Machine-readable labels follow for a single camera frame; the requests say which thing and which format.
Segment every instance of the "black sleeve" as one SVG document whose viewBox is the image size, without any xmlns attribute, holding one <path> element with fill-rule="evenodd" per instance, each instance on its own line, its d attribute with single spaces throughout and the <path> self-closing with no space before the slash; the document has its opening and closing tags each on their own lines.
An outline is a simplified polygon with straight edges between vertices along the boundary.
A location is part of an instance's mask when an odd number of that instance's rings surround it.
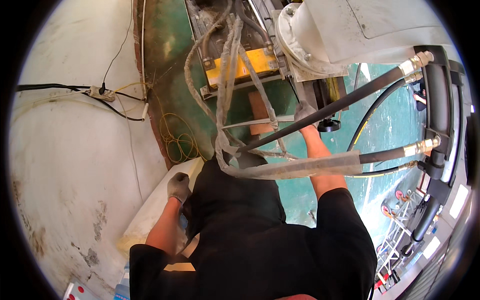
<svg viewBox="0 0 480 300">
<path fill-rule="evenodd" d="M 372 239 L 355 209 L 350 192 L 338 188 L 318 200 L 316 247 L 318 261 L 332 275 L 331 286 L 338 286 L 342 299 L 365 299 L 373 285 L 377 267 Z"/>
<path fill-rule="evenodd" d="M 130 248 L 130 299 L 148 299 L 152 287 L 158 287 L 160 273 L 170 256 L 158 248 L 137 244 Z"/>
</svg>

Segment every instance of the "yellow panel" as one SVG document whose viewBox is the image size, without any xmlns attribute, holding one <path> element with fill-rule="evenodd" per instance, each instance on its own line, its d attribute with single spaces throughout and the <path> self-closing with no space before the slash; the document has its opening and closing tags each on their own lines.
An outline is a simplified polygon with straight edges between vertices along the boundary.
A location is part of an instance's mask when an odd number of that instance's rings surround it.
<svg viewBox="0 0 480 300">
<path fill-rule="evenodd" d="M 278 70 L 278 63 L 276 61 L 275 55 L 265 55 L 263 49 L 247 51 L 247 56 L 250 59 L 253 69 L 255 70 L 255 72 L 257 72 L 257 74 Z M 215 69 L 211 69 L 206 72 L 208 83 L 211 87 L 216 87 L 216 84 L 218 83 L 218 79 L 220 77 L 220 59 L 215 60 L 215 65 Z M 238 79 L 247 76 L 250 76 L 250 72 L 248 72 L 247 67 L 245 67 L 245 64 L 243 63 L 239 55 L 237 62 L 237 73 L 235 74 L 235 78 Z"/>
</svg>

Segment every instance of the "white wall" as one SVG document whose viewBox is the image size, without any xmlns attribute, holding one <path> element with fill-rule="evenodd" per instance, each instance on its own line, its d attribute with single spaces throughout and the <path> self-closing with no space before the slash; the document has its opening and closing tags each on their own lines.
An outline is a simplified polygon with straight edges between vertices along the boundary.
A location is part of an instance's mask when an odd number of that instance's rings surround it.
<svg viewBox="0 0 480 300">
<path fill-rule="evenodd" d="M 37 38 L 20 84 L 101 86 L 125 37 L 130 9 L 130 0 L 64 0 Z M 133 24 L 108 73 L 107 88 L 139 81 L 132 30 Z M 125 92 L 142 95 L 139 85 Z M 111 299 L 126 263 L 115 242 L 142 205 L 129 130 L 125 119 L 84 95 L 31 104 L 65 93 L 17 93 L 9 144 L 13 193 L 25 238 L 58 294 L 75 276 L 99 297 Z M 126 109 L 138 104 L 121 99 Z M 118 100 L 112 105 L 121 110 Z M 140 118 L 142 109 L 128 114 Z M 167 170 L 150 122 L 130 122 L 130 127 L 146 200 Z"/>
</svg>

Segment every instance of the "black plug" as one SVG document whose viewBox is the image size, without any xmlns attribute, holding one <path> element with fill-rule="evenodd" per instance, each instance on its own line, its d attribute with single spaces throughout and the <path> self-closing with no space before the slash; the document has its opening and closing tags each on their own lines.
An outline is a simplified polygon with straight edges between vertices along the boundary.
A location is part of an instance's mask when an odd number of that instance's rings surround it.
<svg viewBox="0 0 480 300">
<path fill-rule="evenodd" d="M 103 93 L 105 92 L 106 88 L 105 88 L 105 83 L 102 83 L 102 87 L 98 90 L 98 93 L 100 95 L 103 95 Z"/>
</svg>

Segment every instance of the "black handwheel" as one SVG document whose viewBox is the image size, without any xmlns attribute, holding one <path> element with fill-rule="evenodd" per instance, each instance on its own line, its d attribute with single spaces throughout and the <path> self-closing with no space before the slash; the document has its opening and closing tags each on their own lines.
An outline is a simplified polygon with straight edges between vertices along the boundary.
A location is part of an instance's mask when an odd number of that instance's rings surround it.
<svg viewBox="0 0 480 300">
<path fill-rule="evenodd" d="M 338 120 L 325 119 L 318 124 L 319 132 L 337 131 L 342 127 L 342 122 Z"/>
</svg>

